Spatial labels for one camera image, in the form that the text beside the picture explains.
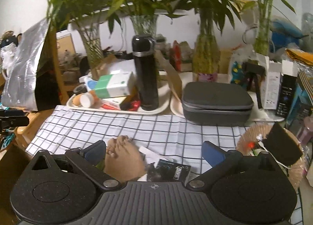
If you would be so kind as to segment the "grey zip case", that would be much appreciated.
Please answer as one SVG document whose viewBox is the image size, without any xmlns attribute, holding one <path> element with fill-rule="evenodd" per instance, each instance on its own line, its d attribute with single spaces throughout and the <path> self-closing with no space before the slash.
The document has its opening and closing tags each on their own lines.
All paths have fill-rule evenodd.
<svg viewBox="0 0 313 225">
<path fill-rule="evenodd" d="M 181 104 L 188 121 L 209 126 L 243 126 L 254 106 L 244 88 L 218 82 L 189 82 Z"/>
</svg>

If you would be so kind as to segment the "green white tissue box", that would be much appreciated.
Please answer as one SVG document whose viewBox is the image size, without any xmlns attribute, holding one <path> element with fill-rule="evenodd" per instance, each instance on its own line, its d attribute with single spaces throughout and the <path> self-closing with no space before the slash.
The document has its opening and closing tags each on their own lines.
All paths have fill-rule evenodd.
<svg viewBox="0 0 313 225">
<path fill-rule="evenodd" d="M 94 91 L 98 98 L 129 96 L 135 86 L 132 72 L 103 75 L 99 78 Z"/>
</svg>

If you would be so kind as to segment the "black tissue pack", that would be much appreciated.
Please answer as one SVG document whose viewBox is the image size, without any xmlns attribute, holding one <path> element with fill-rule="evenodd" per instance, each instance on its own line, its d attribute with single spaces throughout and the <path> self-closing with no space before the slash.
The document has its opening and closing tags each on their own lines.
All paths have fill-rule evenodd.
<svg viewBox="0 0 313 225">
<path fill-rule="evenodd" d="M 181 182 L 187 184 L 191 166 L 160 159 L 147 166 L 148 182 Z"/>
</svg>

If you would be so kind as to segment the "black pouch on plate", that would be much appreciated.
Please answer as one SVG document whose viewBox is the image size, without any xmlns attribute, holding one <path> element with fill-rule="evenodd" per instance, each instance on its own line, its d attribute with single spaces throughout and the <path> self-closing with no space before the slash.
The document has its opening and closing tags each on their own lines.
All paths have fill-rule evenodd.
<svg viewBox="0 0 313 225">
<path fill-rule="evenodd" d="M 263 144 L 278 162 L 287 167 L 295 164 L 303 155 L 299 144 L 288 135 L 279 123 L 272 126 L 270 132 L 263 139 Z"/>
</svg>

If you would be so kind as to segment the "white product box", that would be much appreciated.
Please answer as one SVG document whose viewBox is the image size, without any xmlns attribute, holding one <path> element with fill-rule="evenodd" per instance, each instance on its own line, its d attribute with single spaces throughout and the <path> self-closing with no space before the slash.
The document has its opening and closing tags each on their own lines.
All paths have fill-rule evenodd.
<svg viewBox="0 0 313 225">
<path fill-rule="evenodd" d="M 261 102 L 265 110 L 275 110 L 279 98 L 282 64 L 270 61 L 268 56 L 256 54 L 258 64 L 265 69 L 265 76 L 261 81 Z"/>
</svg>

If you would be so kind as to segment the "black product box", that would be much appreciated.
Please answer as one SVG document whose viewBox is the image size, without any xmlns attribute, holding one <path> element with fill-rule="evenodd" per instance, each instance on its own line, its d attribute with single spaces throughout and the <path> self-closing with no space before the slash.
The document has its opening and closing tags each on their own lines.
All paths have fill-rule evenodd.
<svg viewBox="0 0 313 225">
<path fill-rule="evenodd" d="M 277 100 L 276 115 L 286 118 L 296 90 L 298 67 L 294 62 L 282 60 L 281 82 Z"/>
</svg>

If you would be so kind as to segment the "glass vase with bamboo middle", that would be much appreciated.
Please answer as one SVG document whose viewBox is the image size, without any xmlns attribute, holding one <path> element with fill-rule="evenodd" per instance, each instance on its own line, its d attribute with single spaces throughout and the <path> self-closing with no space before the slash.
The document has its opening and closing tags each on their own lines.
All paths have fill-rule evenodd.
<svg viewBox="0 0 313 225">
<path fill-rule="evenodd" d="M 151 35 L 156 37 L 158 15 L 131 15 L 130 20 L 132 22 L 134 33 L 136 35 Z"/>
</svg>

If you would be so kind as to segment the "small black tripod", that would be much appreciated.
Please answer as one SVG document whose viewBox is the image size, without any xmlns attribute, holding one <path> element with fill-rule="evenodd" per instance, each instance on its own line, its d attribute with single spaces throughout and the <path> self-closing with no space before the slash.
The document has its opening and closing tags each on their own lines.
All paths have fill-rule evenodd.
<svg viewBox="0 0 313 225">
<path fill-rule="evenodd" d="M 263 66 L 257 65 L 251 62 L 244 62 L 242 66 L 244 73 L 244 78 L 242 81 L 242 86 L 247 90 L 251 91 L 252 84 L 254 83 L 257 106 L 258 109 L 262 109 L 262 100 L 261 100 L 261 86 L 259 83 L 259 78 L 263 77 L 265 74 L 265 68 Z"/>
</svg>

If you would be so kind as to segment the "glass vase with bamboo left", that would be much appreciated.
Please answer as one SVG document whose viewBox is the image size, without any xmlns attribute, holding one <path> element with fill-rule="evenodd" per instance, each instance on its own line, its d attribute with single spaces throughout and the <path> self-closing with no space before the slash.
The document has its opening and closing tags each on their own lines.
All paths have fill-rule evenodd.
<svg viewBox="0 0 313 225">
<path fill-rule="evenodd" d="M 81 26 L 78 28 L 78 33 L 85 47 L 87 60 L 93 76 L 97 75 L 96 67 L 103 59 L 99 26 L 99 23 L 93 23 L 91 26 Z"/>
</svg>

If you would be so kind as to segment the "glass vase with bamboo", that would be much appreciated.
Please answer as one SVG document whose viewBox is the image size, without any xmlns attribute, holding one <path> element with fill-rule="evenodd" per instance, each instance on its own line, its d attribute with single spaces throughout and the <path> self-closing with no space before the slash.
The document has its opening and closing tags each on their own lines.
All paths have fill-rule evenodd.
<svg viewBox="0 0 313 225">
<path fill-rule="evenodd" d="M 136 35 L 151 35 L 156 37 L 158 15 L 131 15 L 130 20 L 132 22 L 134 33 Z"/>
<path fill-rule="evenodd" d="M 97 75 L 96 67 L 103 59 L 99 26 L 99 23 L 93 23 L 91 26 L 81 26 L 78 28 L 78 33 L 85 47 L 87 60 L 93 76 Z"/>
<path fill-rule="evenodd" d="M 216 42 L 211 11 L 200 10 L 200 33 L 197 36 L 192 57 L 194 81 L 216 82 L 220 62 L 220 50 Z"/>
</svg>

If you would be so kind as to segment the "red white flat box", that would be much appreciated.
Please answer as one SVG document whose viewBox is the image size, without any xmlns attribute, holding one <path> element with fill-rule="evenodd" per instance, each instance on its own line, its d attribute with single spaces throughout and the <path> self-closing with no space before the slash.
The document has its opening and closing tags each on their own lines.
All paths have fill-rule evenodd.
<svg viewBox="0 0 313 225">
<path fill-rule="evenodd" d="M 128 110 L 130 108 L 130 103 L 132 100 L 132 96 L 100 99 L 102 104 L 117 110 Z"/>
</svg>

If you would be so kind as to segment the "wooden side table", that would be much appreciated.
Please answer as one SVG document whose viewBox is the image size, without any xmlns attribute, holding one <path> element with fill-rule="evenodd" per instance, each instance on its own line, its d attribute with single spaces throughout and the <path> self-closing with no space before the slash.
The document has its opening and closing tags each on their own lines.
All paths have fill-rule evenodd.
<svg viewBox="0 0 313 225">
<path fill-rule="evenodd" d="M 53 109 L 39 112 L 24 111 L 29 119 L 28 126 L 1 129 L 1 158 L 3 158 L 5 153 L 13 147 L 25 151 L 38 132 L 40 126 L 53 111 Z"/>
</svg>

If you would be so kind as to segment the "brown drawstring pouch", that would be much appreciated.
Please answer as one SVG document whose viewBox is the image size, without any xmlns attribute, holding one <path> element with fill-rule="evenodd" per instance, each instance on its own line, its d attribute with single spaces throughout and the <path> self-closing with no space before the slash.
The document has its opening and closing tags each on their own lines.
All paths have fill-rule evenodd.
<svg viewBox="0 0 313 225">
<path fill-rule="evenodd" d="M 131 138 L 120 135 L 108 141 L 103 171 L 121 183 L 146 174 L 143 157 Z"/>
</svg>

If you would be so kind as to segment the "white cap bottle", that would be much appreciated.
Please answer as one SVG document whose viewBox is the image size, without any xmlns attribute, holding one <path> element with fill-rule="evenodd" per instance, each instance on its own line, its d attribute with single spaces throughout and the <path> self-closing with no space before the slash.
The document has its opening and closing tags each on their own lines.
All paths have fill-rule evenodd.
<svg viewBox="0 0 313 225">
<path fill-rule="evenodd" d="M 86 92 L 80 96 L 80 105 L 84 108 L 91 108 L 98 101 L 93 94 Z"/>
</svg>

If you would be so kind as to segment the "glass vase with bamboo right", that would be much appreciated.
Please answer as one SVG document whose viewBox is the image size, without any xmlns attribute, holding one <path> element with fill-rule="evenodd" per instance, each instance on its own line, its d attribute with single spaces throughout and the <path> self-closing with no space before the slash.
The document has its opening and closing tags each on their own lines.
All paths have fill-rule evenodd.
<svg viewBox="0 0 313 225">
<path fill-rule="evenodd" d="M 197 36 L 192 57 L 194 81 L 216 82 L 220 62 L 220 50 L 216 42 L 211 11 L 200 10 L 200 33 Z"/>
</svg>

